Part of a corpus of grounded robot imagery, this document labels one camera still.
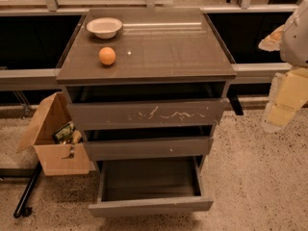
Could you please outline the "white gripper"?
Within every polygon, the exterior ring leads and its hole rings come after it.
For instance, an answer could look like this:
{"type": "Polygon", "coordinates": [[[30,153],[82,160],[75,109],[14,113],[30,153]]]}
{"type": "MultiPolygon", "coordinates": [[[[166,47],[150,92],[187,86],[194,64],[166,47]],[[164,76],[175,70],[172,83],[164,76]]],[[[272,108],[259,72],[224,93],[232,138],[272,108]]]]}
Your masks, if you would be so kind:
{"type": "Polygon", "coordinates": [[[261,126],[273,133],[284,129],[308,102],[308,0],[302,0],[284,26],[263,38],[258,47],[268,52],[280,50],[284,62],[300,66],[276,73],[271,82],[261,126]]]}

